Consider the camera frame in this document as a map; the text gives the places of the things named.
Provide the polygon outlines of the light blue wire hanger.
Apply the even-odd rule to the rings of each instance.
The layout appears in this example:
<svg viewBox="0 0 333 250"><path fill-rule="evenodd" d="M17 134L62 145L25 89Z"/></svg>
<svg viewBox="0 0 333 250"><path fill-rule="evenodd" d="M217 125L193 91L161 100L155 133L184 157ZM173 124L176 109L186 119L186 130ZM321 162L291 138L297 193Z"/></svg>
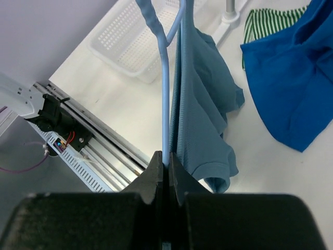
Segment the light blue wire hanger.
<svg viewBox="0 0 333 250"><path fill-rule="evenodd" d="M180 1L180 7L175 20L166 34L159 21L151 1L136 1L147 27L155 35L158 42L159 55L162 66L162 163L169 166L169 135L170 135L170 67L168 47L173 41L186 10L186 1Z"/></svg>

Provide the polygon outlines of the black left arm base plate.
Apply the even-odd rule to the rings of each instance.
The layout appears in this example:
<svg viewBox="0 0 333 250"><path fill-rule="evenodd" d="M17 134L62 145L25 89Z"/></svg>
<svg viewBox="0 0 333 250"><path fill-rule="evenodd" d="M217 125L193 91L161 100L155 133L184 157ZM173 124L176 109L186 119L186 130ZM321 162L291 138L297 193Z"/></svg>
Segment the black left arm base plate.
<svg viewBox="0 0 333 250"><path fill-rule="evenodd" d="M61 104L69 98L59 100L52 95L44 94L43 99L43 108L38 111L36 117L29 118L27 121L37 125L43 132L57 133L65 139L65 146L71 145L79 152L90 141L93 134L61 107Z"/></svg>

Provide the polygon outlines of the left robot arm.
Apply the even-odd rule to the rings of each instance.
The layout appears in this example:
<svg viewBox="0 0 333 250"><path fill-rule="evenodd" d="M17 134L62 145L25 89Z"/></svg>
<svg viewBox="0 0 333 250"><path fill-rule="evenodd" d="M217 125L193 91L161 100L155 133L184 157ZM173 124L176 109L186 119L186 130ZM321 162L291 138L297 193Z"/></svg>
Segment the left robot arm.
<svg viewBox="0 0 333 250"><path fill-rule="evenodd" d="M25 87L1 72L1 107L6 106L24 119L38 116L44 107L43 94L35 87Z"/></svg>

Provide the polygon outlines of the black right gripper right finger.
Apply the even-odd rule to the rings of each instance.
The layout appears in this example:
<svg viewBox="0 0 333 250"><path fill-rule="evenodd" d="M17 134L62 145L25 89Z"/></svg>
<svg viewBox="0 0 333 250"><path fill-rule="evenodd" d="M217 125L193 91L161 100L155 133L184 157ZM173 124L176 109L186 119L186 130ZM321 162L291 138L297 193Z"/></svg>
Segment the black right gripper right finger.
<svg viewBox="0 0 333 250"><path fill-rule="evenodd" d="M215 196L184 169L174 153L168 178L171 249L215 249Z"/></svg>

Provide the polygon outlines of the teal blue tank top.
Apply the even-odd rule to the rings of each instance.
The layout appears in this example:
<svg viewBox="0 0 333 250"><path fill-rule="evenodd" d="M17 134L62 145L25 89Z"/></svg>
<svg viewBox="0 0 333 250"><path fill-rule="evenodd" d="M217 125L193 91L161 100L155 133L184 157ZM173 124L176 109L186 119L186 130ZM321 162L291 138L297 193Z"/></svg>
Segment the teal blue tank top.
<svg viewBox="0 0 333 250"><path fill-rule="evenodd" d="M213 38L194 24L187 1L177 39L170 118L170 150L196 180L215 193L238 173L235 152L223 139L227 114L245 102Z"/></svg>

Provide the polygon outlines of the royal blue tank top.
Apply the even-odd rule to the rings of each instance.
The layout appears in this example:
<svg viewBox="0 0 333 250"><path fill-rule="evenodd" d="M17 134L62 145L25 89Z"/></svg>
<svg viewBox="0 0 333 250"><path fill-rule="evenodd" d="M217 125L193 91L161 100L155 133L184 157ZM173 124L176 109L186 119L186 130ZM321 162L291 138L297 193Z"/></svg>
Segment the royal blue tank top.
<svg viewBox="0 0 333 250"><path fill-rule="evenodd" d="M241 50L266 128L304 151L332 121L332 1L311 1L295 24Z"/></svg>

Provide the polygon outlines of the green white striped tank top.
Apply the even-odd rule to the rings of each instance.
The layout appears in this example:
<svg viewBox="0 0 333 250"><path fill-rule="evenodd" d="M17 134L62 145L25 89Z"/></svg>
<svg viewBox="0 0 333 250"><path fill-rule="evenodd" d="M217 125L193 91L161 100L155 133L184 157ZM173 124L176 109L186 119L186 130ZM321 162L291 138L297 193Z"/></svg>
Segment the green white striped tank top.
<svg viewBox="0 0 333 250"><path fill-rule="evenodd" d="M307 7L293 10L252 9L245 24L244 43L256 41L292 26L306 12Z"/></svg>

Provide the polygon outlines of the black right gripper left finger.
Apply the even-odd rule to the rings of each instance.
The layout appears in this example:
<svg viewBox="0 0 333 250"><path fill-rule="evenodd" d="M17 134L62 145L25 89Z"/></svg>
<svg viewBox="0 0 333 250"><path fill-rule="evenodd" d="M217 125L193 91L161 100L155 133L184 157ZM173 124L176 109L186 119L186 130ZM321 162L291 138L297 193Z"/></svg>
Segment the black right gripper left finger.
<svg viewBox="0 0 333 250"><path fill-rule="evenodd" d="M146 170L114 195L114 249L162 249L163 172L156 151Z"/></svg>

